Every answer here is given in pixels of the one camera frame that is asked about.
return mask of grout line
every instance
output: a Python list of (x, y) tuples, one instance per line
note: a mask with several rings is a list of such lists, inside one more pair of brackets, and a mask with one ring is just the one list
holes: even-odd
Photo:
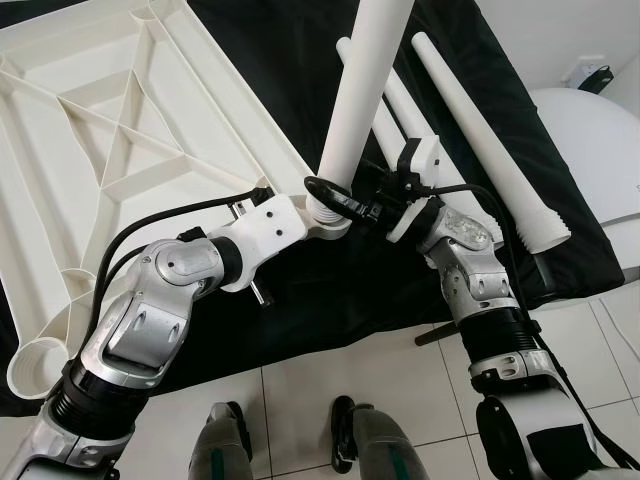
[(593, 410), (594, 408), (600, 408), (600, 407), (608, 407), (609, 405), (615, 405), (616, 403), (629, 402), (629, 401), (635, 404), (632, 398), (624, 398), (622, 400), (616, 400), (615, 402), (603, 403), (602, 405), (594, 405), (593, 407), (587, 408), (587, 410)]
[(627, 389), (627, 393), (629, 394), (629, 398), (631, 398), (632, 397), (631, 389), (629, 388), (629, 385), (627, 385), (627, 380), (624, 378), (624, 374), (622, 373), (622, 369), (620, 368), (620, 364), (618, 363), (618, 359), (616, 358), (615, 353), (613, 353), (613, 349), (611, 348), (611, 345), (609, 344), (609, 340), (607, 339), (607, 336), (604, 334), (604, 330), (602, 329), (602, 325), (600, 325), (600, 322), (598, 321), (598, 315), (596, 314), (596, 311), (593, 309), (593, 305), (591, 305), (591, 302), (587, 302), (587, 304), (589, 305), (589, 308), (591, 309), (591, 313), (593, 314), (593, 317), (596, 319), (596, 323), (598, 324), (598, 328), (600, 329), (600, 333), (604, 337), (604, 341), (607, 344), (607, 348), (609, 349), (609, 352), (611, 353), (611, 356), (613, 357), (613, 361), (616, 364), (616, 368), (618, 369), (618, 373), (620, 373), (620, 377), (622, 377), (622, 383), (624, 383), (624, 388)]
[(460, 423), (462, 423), (462, 431), (465, 435), (468, 434), (467, 427), (464, 424), (464, 418), (462, 418), (462, 409), (460, 408), (460, 402), (458, 402), (458, 396), (456, 395), (456, 389), (453, 387), (453, 381), (451, 375), (449, 375), (449, 368), (447, 367), (447, 361), (444, 359), (444, 352), (442, 351), (442, 345), (438, 340), (438, 349), (440, 350), (440, 356), (442, 357), (442, 363), (444, 364), (444, 370), (447, 372), (447, 378), (449, 379), (449, 385), (451, 385), (451, 392), (453, 392), (453, 399), (456, 401), (456, 407), (458, 408), (458, 415), (460, 416)]
[(473, 450), (471, 449), (471, 441), (469, 440), (469, 435), (467, 435), (467, 445), (469, 445), (469, 453), (471, 454), (471, 460), (473, 460), (473, 467), (476, 469), (476, 476), (478, 480), (480, 480), (480, 470), (478, 470), (478, 464), (476, 463), (476, 457), (473, 456)]
[(458, 438), (466, 438), (467, 435), (458, 435), (456, 437), (443, 438), (442, 440), (434, 440), (433, 442), (420, 443), (418, 445), (414, 445), (413, 448), (426, 447), (427, 445), (434, 445), (436, 443), (448, 442), (449, 440), (457, 440)]
[(260, 381), (262, 382), (262, 405), (264, 406), (264, 425), (267, 430), (267, 451), (269, 452), (269, 471), (273, 477), (273, 462), (271, 461), (271, 440), (269, 439), (269, 417), (267, 416), (267, 396), (264, 393), (264, 374), (260, 367)]

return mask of black fabric backdrop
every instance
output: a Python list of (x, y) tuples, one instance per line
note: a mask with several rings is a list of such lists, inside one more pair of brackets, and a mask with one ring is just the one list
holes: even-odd
[[(1, 4), (0, 27), (73, 3), (78, 2)], [(342, 71), (335, 43), (350, 34), (357, 1), (189, 3), (305, 161), (317, 169)], [(465, 179), (491, 189), (411, 48), (411, 36), (420, 30), (430, 34), (542, 199), (572, 231), (569, 241), (536, 258), (514, 242), (528, 306), (620, 285), (623, 277), (609, 241), (475, 3), (417, 0), (395, 67)], [(384, 165), (371, 137), (364, 157)], [(356, 195), (372, 188), (367, 180), (359, 171)], [(516, 239), (513, 224), (506, 228)], [(377, 331), (449, 318), (437, 274), (412, 245), (392, 245), (356, 228), (339, 241), (298, 244), (264, 265), (260, 274), (276, 305), (261, 310), (248, 290), (217, 292), (197, 302), (189, 336), (160, 392), (348, 345)], [(17, 341), (4, 296), (0, 309), (0, 415), (32, 414), (37, 403), (18, 401), (6, 387), (4, 372)]]

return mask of white plastic frame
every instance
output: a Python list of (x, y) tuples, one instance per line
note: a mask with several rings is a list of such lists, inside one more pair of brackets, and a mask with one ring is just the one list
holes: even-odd
[[(46, 395), (77, 353), (120, 229), (258, 184), (295, 200), (311, 174), (183, 0), (91, 0), (0, 30), (0, 172), (0, 278), (20, 342), (7, 377), (23, 398)], [(232, 220), (177, 217), (119, 252)], [(122, 290), (117, 277), (105, 302)]]

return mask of white cylindrical pole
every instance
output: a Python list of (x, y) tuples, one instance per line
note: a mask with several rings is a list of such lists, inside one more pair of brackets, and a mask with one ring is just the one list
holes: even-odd
[[(350, 48), (351, 40), (348, 37), (342, 37), (338, 40), (336, 50), (338, 50), (342, 63), (346, 63)], [(373, 133), (378, 140), (380, 150), (382, 150), (389, 169), (395, 171), (398, 165), (398, 157), (407, 142), (382, 99), (378, 103), (378, 109), (373, 117)]]
[[(351, 188), (364, 144), (393, 66), (413, 0), (361, 0), (318, 176)], [(340, 216), (312, 196), (307, 209), (322, 223)]]
[(411, 43), (511, 212), (527, 250), (540, 253), (567, 240), (569, 229), (558, 213), (542, 202), (429, 37), (420, 32)]

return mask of white tile floor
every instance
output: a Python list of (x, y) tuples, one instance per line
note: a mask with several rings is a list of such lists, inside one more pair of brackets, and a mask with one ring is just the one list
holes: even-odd
[[(598, 424), (639, 458), (640, 361), (602, 302), (640, 350), (640, 282), (534, 317)], [(493, 479), (475, 426), (481, 397), (469, 384), (460, 338), (416, 347), (413, 338), (427, 328), (376, 334), (346, 348), (154, 398), (119, 463), (122, 478), (185, 478), (211, 404), (229, 400), (238, 401), (247, 416), (256, 480), (337, 478), (328, 465), (328, 415), (333, 398), (345, 393), (394, 417), (432, 480)], [(28, 419), (0, 419), (0, 466), (28, 424)], [(601, 456), (608, 461), (606, 453)], [(357, 468), (344, 478), (358, 478)]]

